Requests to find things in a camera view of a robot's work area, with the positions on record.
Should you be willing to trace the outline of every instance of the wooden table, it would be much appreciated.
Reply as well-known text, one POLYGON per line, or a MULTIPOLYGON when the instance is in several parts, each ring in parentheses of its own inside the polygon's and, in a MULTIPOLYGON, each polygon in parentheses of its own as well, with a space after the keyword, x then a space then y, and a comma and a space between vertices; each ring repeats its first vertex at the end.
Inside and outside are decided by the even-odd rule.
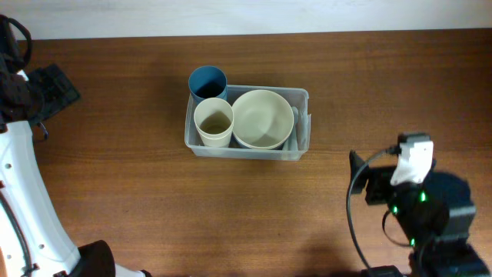
MULTIPOLYGON (((308 276, 363 268, 348 233, 348 153, 367 158, 425 131, 437 168, 470 182, 471 242, 492 265, 492 30, 115 38, 35 42, 82 100, 35 147, 77 245, 104 239, 154 276, 308 276), (311 148, 299 162, 205 159, 184 143, 188 76, 305 88, 311 148)), ((380 164, 394 164, 386 159, 380 164)), ((408 270, 381 231, 383 206, 353 199, 370 264, 408 270)), ((396 221, 388 232, 404 239, 396 221)))

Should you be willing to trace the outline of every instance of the green light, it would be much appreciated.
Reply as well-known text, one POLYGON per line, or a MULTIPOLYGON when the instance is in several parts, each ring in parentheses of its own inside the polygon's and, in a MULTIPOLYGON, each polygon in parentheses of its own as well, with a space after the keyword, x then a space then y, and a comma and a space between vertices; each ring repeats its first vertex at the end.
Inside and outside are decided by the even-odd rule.
POLYGON ((427 200, 427 195, 425 195, 425 192, 421 192, 421 202, 425 202, 427 200))

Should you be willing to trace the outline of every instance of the gray plastic tray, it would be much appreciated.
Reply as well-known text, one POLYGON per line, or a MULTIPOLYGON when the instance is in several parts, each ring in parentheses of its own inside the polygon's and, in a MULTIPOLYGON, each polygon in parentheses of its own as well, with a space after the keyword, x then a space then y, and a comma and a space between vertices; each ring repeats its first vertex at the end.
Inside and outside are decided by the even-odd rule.
POLYGON ((291 104, 291 106, 298 108, 299 121, 296 124, 299 148, 298 151, 243 149, 235 141, 234 136, 231 139, 229 148, 217 149, 204 146, 193 122, 194 109, 197 107, 197 103, 191 96, 188 100, 186 127, 184 129, 184 142, 186 143, 186 146, 189 147, 195 155, 201 157, 298 161, 309 149, 311 115, 308 114, 308 92, 302 88, 272 88, 249 85, 228 85, 229 104, 234 104, 234 101, 236 101, 239 96, 243 95, 245 92, 255 89, 267 89, 276 92, 284 97, 289 104, 291 104))

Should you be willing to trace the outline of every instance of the bowl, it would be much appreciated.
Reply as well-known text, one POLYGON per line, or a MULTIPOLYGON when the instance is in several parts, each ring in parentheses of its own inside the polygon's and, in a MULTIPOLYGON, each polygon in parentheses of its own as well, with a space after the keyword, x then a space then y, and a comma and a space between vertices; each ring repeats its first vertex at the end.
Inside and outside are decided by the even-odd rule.
POLYGON ((258 89, 244 93, 232 105, 236 140, 250 149, 277 149, 294 127, 292 108, 279 94, 258 89))

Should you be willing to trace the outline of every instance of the cup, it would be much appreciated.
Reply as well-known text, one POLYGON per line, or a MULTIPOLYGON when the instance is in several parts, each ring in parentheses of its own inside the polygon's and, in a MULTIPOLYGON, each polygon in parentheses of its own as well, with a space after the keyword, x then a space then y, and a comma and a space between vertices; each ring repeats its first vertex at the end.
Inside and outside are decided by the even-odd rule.
POLYGON ((232 110, 234 137, 250 149, 279 149, 294 126, 291 105, 272 91, 246 92, 234 102, 232 110))
POLYGON ((228 99, 228 80, 222 70, 215 66, 196 68, 190 75, 188 87, 197 103, 214 97, 228 99))
POLYGON ((224 99, 207 98, 194 110, 194 125, 205 146, 228 147, 234 127, 234 112, 224 99))

